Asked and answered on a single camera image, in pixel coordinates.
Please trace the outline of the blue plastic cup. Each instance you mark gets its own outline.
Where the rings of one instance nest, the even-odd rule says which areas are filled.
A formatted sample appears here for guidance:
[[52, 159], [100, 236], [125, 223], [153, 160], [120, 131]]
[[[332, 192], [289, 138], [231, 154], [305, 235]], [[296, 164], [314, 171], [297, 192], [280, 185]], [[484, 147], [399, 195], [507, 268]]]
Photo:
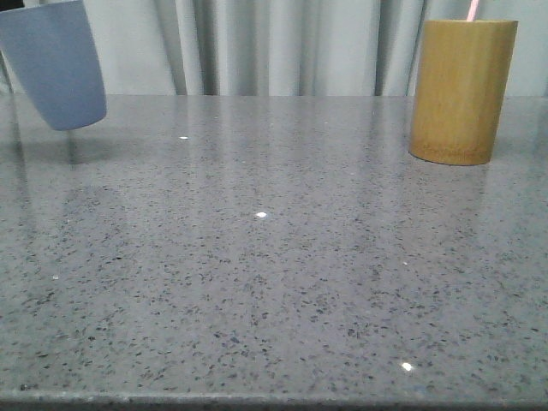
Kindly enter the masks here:
[[1, 51], [51, 128], [83, 128], [104, 119], [104, 81], [82, 1], [3, 11]]

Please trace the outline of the pink chopstick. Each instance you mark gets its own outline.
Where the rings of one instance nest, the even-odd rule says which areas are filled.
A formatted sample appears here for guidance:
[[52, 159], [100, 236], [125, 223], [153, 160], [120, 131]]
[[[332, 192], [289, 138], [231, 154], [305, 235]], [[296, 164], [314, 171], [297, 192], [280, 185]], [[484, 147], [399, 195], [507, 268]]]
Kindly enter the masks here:
[[474, 21], [475, 20], [477, 10], [478, 10], [478, 7], [479, 7], [479, 3], [480, 3], [480, 0], [471, 0], [470, 1], [466, 21]]

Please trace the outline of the grey curtain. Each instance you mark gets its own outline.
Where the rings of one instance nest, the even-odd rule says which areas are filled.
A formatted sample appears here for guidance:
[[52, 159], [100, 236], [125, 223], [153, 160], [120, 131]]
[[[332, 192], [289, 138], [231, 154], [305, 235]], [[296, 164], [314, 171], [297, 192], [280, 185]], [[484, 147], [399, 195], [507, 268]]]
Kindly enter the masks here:
[[467, 1], [88, 1], [109, 94], [408, 96]]

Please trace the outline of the bamboo wooden cup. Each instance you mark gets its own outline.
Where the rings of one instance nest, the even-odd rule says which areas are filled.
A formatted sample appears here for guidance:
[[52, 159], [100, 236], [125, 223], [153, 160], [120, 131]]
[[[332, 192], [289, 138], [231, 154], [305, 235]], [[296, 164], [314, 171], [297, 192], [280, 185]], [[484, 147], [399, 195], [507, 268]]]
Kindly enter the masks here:
[[517, 21], [432, 20], [423, 26], [410, 153], [436, 164], [491, 160]]

